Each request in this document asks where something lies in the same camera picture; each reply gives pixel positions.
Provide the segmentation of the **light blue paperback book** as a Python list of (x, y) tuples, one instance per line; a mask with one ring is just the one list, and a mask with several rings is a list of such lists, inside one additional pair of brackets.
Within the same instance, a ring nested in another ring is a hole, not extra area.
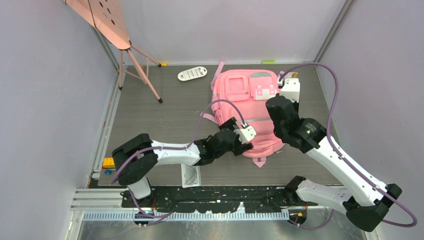
[(285, 75), (285, 79), (291, 79), (291, 78), (297, 78), (298, 73), (297, 72), (287, 72), (287, 74)]

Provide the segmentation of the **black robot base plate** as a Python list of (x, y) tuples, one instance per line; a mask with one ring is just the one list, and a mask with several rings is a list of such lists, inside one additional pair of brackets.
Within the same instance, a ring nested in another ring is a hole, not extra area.
[(282, 186), (153, 186), (150, 195), (137, 201), (141, 208), (160, 213), (213, 214), (234, 213), (244, 207), (246, 213), (277, 213), (287, 207), (303, 207)]

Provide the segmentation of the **pink student backpack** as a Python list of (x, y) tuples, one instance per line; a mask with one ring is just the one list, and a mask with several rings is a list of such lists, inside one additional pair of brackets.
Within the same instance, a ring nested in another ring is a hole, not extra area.
[(243, 156), (251, 158), (261, 168), (267, 157), (279, 151), (284, 143), (274, 135), (274, 126), (266, 108), (266, 101), (280, 92), (278, 75), (265, 69), (231, 69), (223, 71), (220, 62), (210, 83), (212, 113), (203, 118), (222, 125), (234, 117), (237, 125), (246, 122), (256, 131), (253, 148)]

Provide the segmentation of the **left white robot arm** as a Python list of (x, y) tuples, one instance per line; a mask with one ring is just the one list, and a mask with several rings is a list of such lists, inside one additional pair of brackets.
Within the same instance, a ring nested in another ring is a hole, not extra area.
[(126, 186), (136, 203), (148, 207), (153, 193), (147, 173), (156, 166), (182, 164), (204, 166), (213, 163), (227, 152), (235, 156), (251, 150), (257, 135), (253, 126), (238, 126), (234, 117), (219, 126), (219, 131), (190, 143), (164, 143), (141, 133), (112, 152), (116, 173), (111, 182)]

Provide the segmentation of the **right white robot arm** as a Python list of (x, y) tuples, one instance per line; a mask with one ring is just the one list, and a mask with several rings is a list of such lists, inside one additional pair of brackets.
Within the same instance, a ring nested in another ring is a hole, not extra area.
[(338, 211), (359, 229), (372, 232), (398, 199), (402, 189), (385, 184), (358, 165), (313, 118), (301, 118), (295, 104), (282, 95), (268, 99), (266, 110), (274, 135), (283, 143), (324, 166), (345, 189), (314, 183), (296, 175), (286, 186), (285, 198), (291, 205), (313, 202)]

